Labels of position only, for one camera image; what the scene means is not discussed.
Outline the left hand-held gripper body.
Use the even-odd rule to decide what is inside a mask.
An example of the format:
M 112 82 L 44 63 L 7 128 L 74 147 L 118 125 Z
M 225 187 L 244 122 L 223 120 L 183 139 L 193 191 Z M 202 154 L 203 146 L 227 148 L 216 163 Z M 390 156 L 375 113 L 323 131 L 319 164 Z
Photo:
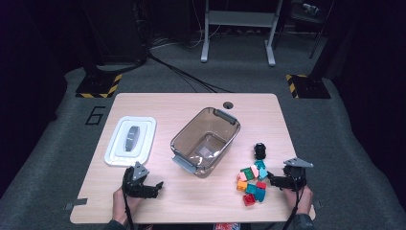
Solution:
M 144 185 L 149 171 L 139 162 L 127 168 L 124 172 L 122 189 L 127 196 L 147 196 L 148 190 Z

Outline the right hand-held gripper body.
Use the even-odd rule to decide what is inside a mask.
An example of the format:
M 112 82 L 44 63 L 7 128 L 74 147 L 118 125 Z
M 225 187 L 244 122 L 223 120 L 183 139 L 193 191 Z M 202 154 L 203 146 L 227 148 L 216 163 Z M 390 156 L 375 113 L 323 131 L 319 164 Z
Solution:
M 288 189 L 298 191 L 307 184 L 305 170 L 314 165 L 298 157 L 284 161 L 283 172 L 288 178 Z

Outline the clear brown plastic storage box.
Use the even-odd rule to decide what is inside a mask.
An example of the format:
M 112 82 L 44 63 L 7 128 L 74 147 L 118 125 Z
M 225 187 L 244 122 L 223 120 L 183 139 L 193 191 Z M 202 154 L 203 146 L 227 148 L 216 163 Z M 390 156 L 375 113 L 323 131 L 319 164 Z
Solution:
M 203 108 L 171 140 L 172 160 L 186 172 L 207 177 L 240 131 L 240 122 L 214 107 Z

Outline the person's right hand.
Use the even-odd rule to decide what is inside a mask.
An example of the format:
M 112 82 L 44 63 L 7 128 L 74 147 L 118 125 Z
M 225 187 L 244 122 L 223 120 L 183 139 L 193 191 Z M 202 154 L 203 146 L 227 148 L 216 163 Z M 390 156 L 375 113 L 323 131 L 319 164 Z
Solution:
M 295 192 L 292 192 L 291 190 L 288 189 L 283 189 L 282 191 L 284 197 L 286 198 L 287 206 L 291 210 L 297 208 L 297 214 L 306 214 L 306 215 L 309 214 L 312 206 L 313 193 L 308 186 L 305 186 L 300 190 L 301 198 L 299 203 L 296 203 L 297 198 Z

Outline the person's left hand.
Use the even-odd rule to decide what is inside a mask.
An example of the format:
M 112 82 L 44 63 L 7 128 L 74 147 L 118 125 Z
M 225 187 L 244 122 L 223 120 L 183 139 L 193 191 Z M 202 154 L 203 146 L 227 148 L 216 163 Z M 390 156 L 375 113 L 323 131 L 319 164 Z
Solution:
M 113 193 L 112 218 L 123 226 L 128 224 L 128 217 L 125 207 L 128 207 L 130 214 L 134 215 L 142 200 L 138 197 L 124 197 L 123 190 L 119 188 Z

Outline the white plastic box lid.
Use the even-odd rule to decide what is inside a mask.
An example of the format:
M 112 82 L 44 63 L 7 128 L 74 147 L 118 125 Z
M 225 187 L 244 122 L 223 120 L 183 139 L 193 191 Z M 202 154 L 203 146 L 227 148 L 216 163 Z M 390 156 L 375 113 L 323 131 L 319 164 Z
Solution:
M 124 116 L 117 123 L 104 154 L 104 162 L 112 167 L 145 164 L 149 158 L 156 130 L 152 117 Z

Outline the red patterned clothing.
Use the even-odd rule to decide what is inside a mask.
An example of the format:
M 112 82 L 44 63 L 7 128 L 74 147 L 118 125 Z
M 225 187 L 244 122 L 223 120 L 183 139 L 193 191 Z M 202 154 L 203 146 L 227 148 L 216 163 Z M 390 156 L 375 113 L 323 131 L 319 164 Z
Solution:
M 241 230 L 239 223 L 216 223 L 214 230 Z

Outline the grey tape strip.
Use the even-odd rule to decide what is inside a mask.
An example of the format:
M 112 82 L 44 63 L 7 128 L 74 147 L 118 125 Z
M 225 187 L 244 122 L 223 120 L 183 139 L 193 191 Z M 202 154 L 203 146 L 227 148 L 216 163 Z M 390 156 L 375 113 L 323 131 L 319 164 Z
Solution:
M 64 209 L 66 211 L 72 210 L 75 206 L 85 205 L 87 203 L 86 198 L 75 199 L 65 204 Z

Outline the dark curtain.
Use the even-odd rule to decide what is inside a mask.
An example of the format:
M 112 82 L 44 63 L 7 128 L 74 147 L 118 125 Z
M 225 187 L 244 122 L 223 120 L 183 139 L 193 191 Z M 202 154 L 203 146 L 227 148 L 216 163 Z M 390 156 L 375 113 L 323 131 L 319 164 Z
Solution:
M 333 80 L 371 160 L 406 159 L 406 0 L 359 0 L 350 50 Z
M 61 35 L 59 0 L 0 0 L 0 196 L 66 92 L 54 50 Z

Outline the black cabinet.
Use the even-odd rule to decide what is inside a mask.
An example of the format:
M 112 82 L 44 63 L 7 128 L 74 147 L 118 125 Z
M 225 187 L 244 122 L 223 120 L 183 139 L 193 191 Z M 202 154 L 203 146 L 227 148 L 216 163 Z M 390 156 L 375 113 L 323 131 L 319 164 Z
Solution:
M 103 63 L 147 59 L 147 20 L 139 0 L 81 0 Z

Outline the dark side table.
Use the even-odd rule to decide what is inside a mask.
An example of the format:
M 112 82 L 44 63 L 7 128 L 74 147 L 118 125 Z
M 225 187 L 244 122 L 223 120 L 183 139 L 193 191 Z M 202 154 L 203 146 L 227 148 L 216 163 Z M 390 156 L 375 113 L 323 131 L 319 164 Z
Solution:
M 316 28 L 314 37 L 315 43 L 309 56 L 310 58 L 313 58 L 316 48 L 320 42 L 320 38 L 327 24 L 327 20 L 334 6 L 334 2 L 335 0 L 290 0 L 286 18 L 279 30 L 279 37 L 282 36 L 284 25 L 287 20 L 292 20 L 296 23 Z M 302 7 L 303 3 L 316 6 L 319 9 L 319 12 L 316 15 L 306 13 Z

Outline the grey metal stand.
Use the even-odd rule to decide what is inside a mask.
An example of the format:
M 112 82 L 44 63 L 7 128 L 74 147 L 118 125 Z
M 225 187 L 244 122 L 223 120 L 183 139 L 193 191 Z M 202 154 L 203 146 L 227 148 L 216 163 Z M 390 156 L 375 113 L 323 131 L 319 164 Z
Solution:
M 205 0 L 204 42 L 200 61 L 203 63 L 208 61 L 210 49 L 209 28 L 211 25 L 269 28 L 270 34 L 268 39 L 264 41 L 265 52 L 268 65 L 275 67 L 273 38 L 280 19 L 282 3 L 283 0 L 277 0 L 273 12 L 213 11 L 210 9 L 210 0 Z

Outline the grey device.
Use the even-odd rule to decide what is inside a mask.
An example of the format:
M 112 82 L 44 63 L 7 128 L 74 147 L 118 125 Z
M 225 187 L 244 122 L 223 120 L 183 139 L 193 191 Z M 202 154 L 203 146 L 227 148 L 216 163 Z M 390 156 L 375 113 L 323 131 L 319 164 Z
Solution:
M 319 12 L 319 9 L 316 6 L 307 3 L 303 3 L 302 7 L 306 13 L 310 13 L 311 15 L 316 15 Z

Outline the black hazard-striped base plate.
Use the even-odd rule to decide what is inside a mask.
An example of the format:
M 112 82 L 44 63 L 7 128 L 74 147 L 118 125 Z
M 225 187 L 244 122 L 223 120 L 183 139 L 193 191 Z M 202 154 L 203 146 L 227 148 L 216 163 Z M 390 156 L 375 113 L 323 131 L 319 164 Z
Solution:
M 80 98 L 111 98 L 118 88 L 122 75 L 86 76 L 76 90 Z
M 330 99 L 322 80 L 307 75 L 286 75 L 290 93 L 295 99 Z

